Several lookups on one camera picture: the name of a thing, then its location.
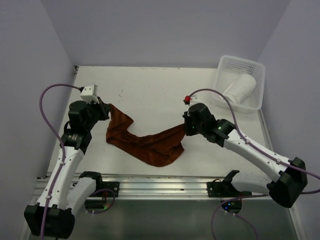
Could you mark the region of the white towel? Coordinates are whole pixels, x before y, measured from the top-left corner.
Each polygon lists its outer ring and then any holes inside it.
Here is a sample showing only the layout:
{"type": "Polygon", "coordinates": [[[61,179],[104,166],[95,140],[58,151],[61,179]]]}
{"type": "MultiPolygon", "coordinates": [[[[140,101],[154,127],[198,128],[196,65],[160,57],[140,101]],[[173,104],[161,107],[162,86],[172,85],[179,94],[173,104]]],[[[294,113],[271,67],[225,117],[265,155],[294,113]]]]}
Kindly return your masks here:
{"type": "Polygon", "coordinates": [[[251,75],[243,73],[222,94],[231,102],[240,104],[254,91],[256,85],[257,82],[251,75]]]}

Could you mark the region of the brown towel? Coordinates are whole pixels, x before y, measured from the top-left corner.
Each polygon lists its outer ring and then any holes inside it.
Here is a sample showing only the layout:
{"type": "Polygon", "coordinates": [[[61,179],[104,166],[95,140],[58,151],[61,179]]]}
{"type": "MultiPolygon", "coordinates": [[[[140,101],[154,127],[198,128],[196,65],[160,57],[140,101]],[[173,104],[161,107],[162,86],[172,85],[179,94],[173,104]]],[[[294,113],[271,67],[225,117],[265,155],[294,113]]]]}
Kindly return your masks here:
{"type": "Polygon", "coordinates": [[[154,167],[165,167],[184,152],[182,140],[186,134],[182,124],[157,134],[137,136],[128,131],[134,123],[131,117],[112,104],[110,115],[106,142],[136,159],[154,167]]]}

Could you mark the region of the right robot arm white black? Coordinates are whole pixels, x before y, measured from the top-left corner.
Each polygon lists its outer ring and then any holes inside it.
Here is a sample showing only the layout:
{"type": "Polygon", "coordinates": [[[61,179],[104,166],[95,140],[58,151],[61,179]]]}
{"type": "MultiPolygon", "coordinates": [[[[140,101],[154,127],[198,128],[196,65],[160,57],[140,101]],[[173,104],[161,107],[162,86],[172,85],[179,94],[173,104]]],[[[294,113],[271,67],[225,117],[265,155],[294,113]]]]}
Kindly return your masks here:
{"type": "Polygon", "coordinates": [[[210,143],[232,151],[256,167],[265,176],[231,170],[222,181],[207,184],[210,197],[239,197],[243,194],[270,196],[282,207],[290,208],[308,184],[306,165],[291,160],[253,141],[226,119],[216,119],[203,103],[191,105],[183,114],[187,136],[202,135],[210,143]]]}

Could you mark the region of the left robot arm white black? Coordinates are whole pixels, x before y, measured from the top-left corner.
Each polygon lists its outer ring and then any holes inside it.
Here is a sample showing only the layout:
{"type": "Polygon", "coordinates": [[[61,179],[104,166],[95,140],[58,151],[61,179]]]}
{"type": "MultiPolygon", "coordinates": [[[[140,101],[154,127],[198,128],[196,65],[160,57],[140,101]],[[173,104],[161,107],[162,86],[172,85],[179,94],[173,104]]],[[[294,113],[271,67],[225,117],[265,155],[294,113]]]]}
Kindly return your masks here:
{"type": "Polygon", "coordinates": [[[71,188],[71,185],[92,139],[92,128],[97,122],[108,120],[109,111],[110,105],[100,97],[92,102],[78,100],[69,105],[56,165],[36,203],[24,210],[24,218],[34,236],[69,238],[76,214],[86,199],[103,193],[99,172],[85,171],[76,186],[71,188]]]}

